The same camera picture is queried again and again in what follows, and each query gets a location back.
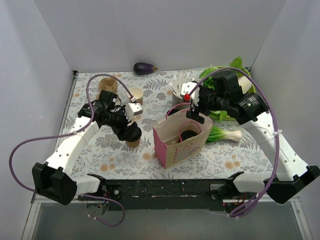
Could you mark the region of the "floral table mat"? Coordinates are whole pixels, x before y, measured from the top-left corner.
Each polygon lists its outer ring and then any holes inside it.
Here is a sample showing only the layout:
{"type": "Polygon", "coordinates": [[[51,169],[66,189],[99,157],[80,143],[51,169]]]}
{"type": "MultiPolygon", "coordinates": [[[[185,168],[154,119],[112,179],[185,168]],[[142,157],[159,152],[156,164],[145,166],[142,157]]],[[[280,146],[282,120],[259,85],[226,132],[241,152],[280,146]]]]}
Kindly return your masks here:
{"type": "Polygon", "coordinates": [[[172,106],[171,82],[180,76],[198,80],[200,74],[199,69],[157,71],[145,76],[115,72],[114,76],[121,80],[117,94],[123,103],[128,102],[128,88],[139,87],[143,91],[143,113],[135,117],[142,130],[140,144],[129,148],[110,127],[103,126],[76,160],[72,175],[97,174],[106,179],[213,179],[228,178],[239,171],[271,173],[272,164],[246,131],[240,142],[212,142],[172,167],[162,166],[154,149],[153,124],[162,120],[172,106]]]}

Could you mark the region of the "paper bag with pink handles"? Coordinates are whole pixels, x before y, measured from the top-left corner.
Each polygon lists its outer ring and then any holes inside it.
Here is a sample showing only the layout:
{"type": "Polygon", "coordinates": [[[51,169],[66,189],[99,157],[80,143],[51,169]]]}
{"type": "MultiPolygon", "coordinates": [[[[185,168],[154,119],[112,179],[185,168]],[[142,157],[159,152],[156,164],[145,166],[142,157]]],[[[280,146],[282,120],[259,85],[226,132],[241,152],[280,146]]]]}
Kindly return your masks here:
{"type": "Polygon", "coordinates": [[[152,125],[154,150],[165,169],[199,153],[213,127],[210,117],[199,114],[204,118],[204,123],[199,123],[186,117],[186,109],[177,110],[179,105],[152,125]]]}

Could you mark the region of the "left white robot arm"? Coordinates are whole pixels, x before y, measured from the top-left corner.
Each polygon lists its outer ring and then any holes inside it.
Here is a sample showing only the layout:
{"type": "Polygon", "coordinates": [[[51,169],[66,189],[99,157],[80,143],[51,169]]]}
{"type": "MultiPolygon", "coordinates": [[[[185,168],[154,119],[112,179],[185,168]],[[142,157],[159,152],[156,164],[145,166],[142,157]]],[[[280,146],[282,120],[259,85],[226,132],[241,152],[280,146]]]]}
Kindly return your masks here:
{"type": "Polygon", "coordinates": [[[102,126],[111,127],[119,141],[137,143],[142,131],[133,117],[143,113],[138,102],[117,104],[118,95],[103,90],[99,98],[83,105],[67,137],[44,161],[32,168],[35,192],[62,205],[68,205],[76,196],[90,194],[95,200],[106,196],[104,178],[96,174],[72,178],[76,160],[90,139],[102,126]]]}

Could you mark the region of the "grey holder cup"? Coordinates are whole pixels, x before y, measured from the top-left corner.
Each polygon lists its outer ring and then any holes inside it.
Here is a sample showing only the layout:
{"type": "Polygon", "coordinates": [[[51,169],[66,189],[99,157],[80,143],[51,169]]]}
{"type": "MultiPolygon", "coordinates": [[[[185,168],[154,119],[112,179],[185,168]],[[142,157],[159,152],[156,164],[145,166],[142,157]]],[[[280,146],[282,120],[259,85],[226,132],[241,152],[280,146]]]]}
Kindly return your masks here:
{"type": "Polygon", "coordinates": [[[187,109],[190,106],[188,104],[184,104],[185,102],[182,100],[181,96],[176,94],[176,92],[172,91],[172,100],[171,100],[171,106],[175,107],[176,110],[183,110],[187,109]]]}

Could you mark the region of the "bok choy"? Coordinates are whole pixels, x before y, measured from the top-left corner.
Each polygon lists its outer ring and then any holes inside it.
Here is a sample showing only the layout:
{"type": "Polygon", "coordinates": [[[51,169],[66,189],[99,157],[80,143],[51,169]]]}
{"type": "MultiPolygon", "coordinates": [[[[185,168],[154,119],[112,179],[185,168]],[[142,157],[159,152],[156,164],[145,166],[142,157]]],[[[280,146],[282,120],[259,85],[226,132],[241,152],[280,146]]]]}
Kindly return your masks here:
{"type": "Polygon", "coordinates": [[[239,130],[224,130],[222,128],[213,126],[206,141],[209,143],[220,140],[240,142],[242,138],[243,134],[239,130]]]}

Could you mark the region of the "stack of paper cups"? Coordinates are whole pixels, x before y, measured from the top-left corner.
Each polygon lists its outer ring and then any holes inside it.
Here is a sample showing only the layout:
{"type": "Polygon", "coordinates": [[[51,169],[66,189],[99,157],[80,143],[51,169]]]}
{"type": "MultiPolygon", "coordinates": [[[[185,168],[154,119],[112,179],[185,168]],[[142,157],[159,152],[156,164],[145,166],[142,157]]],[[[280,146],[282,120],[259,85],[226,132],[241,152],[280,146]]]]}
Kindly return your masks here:
{"type": "Polygon", "coordinates": [[[135,97],[135,103],[143,104],[144,92],[140,87],[134,86],[129,89],[130,93],[135,97]]]}

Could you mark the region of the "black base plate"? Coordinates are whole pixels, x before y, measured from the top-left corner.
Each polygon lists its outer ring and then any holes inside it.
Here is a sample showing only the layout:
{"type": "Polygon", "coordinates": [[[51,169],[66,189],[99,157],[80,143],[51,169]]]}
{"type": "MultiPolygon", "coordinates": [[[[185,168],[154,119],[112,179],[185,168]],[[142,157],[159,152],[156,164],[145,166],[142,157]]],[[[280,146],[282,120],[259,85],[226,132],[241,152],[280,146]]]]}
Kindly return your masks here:
{"type": "Polygon", "coordinates": [[[227,186],[225,178],[216,179],[107,179],[96,193],[79,196],[81,201],[110,198],[109,211],[126,210],[187,210],[223,211],[223,201],[242,203],[252,193],[240,193],[227,186]]]}

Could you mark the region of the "white radish with leaves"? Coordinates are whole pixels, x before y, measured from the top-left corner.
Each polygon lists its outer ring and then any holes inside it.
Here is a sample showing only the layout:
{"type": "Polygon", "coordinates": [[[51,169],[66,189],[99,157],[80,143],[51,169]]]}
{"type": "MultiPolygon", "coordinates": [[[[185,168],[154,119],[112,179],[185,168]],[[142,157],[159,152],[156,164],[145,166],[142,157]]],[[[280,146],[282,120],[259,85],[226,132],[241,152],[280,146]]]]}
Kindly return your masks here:
{"type": "MultiPolygon", "coordinates": [[[[230,62],[229,66],[232,67],[232,68],[240,69],[240,70],[242,70],[242,71],[244,70],[243,61],[242,61],[242,58],[241,58],[240,56],[234,58],[234,59],[230,62]]],[[[232,69],[231,71],[232,71],[233,73],[235,73],[238,78],[243,76],[243,74],[242,74],[241,72],[237,71],[237,70],[232,69]]]]}

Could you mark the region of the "stack of cardboard carriers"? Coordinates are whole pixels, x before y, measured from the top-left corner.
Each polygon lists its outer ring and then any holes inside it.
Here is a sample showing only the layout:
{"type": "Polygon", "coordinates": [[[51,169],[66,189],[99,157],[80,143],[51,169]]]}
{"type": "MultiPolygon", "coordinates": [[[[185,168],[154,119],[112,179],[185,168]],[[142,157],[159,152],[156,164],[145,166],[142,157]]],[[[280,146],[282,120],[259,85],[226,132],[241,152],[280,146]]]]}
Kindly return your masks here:
{"type": "Polygon", "coordinates": [[[97,100],[99,99],[102,90],[109,91],[116,94],[117,88],[118,88],[118,82],[115,79],[111,77],[102,78],[98,85],[98,94],[96,96],[96,99],[97,100]]]}

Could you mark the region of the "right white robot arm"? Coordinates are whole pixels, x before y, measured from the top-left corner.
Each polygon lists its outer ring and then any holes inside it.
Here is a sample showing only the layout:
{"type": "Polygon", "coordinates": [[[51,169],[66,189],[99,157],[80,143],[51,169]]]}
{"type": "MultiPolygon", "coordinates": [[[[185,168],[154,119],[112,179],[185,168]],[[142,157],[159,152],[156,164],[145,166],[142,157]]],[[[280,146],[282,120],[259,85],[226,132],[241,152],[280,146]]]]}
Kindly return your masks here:
{"type": "Polygon", "coordinates": [[[237,199],[243,193],[268,194],[275,202],[284,204],[320,175],[320,169],[308,165],[292,149],[278,127],[272,107],[265,96],[243,93],[235,67],[220,68],[212,77],[214,89],[204,82],[183,83],[180,95],[191,106],[186,116],[204,123],[200,114],[208,116],[211,111],[226,111],[257,142],[269,161],[273,163],[271,174],[247,174],[239,172],[226,180],[218,191],[237,199]]]}

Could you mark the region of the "purple eggplant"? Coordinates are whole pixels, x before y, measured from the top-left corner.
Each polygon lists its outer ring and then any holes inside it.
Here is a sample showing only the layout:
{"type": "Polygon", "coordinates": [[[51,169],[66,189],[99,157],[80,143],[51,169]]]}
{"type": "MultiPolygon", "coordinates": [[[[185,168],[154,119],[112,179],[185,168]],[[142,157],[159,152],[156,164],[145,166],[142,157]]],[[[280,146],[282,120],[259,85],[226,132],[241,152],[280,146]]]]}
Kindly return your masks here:
{"type": "Polygon", "coordinates": [[[145,62],[137,62],[133,66],[133,72],[138,76],[152,74],[157,71],[158,68],[153,64],[145,63],[145,62]]]}

